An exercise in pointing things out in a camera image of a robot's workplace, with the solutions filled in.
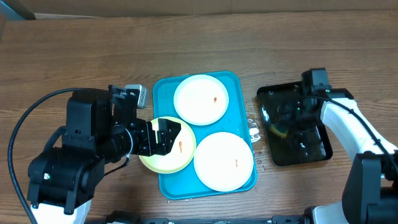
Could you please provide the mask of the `white plate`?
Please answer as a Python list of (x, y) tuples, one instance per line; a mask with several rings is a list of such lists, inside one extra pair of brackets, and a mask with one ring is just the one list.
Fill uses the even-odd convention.
[(193, 158), (195, 173), (208, 188), (229, 192), (242, 187), (254, 168), (252, 150), (235, 134), (218, 132), (204, 138)]
[(206, 126), (226, 113), (229, 94), (217, 78), (193, 75), (182, 81), (174, 93), (174, 108), (186, 122)]

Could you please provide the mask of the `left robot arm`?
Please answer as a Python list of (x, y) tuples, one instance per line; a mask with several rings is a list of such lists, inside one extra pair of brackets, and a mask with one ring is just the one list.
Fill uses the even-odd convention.
[(164, 156), (181, 130), (180, 123), (159, 119), (157, 129), (139, 119), (143, 86), (107, 90), (79, 88), (67, 102), (66, 124), (30, 163), (27, 194), (37, 223), (84, 223), (95, 188), (107, 175), (106, 164), (132, 154)]

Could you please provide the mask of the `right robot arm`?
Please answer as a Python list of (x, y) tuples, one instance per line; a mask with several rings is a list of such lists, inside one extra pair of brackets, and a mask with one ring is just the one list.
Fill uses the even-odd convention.
[(274, 134), (285, 138), (323, 124), (352, 160), (341, 201), (312, 208), (312, 223), (397, 223), (397, 146), (376, 131), (347, 89), (329, 84), (326, 69), (303, 72), (299, 96), (277, 113)]

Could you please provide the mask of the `yellow-green plate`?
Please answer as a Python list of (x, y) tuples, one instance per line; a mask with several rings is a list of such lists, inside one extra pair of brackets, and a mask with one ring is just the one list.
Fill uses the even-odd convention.
[(171, 116), (163, 116), (161, 119), (169, 119), (181, 124), (181, 130), (174, 141), (171, 152), (165, 156), (139, 156), (139, 159), (148, 169), (156, 173), (171, 174), (182, 170), (191, 162), (197, 142), (193, 130), (186, 122)]

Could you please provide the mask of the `green yellow sponge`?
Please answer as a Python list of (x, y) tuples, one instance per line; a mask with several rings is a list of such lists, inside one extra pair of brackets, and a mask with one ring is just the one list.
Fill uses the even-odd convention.
[(272, 124), (269, 131), (276, 136), (285, 139), (289, 133), (289, 128), (283, 124)]

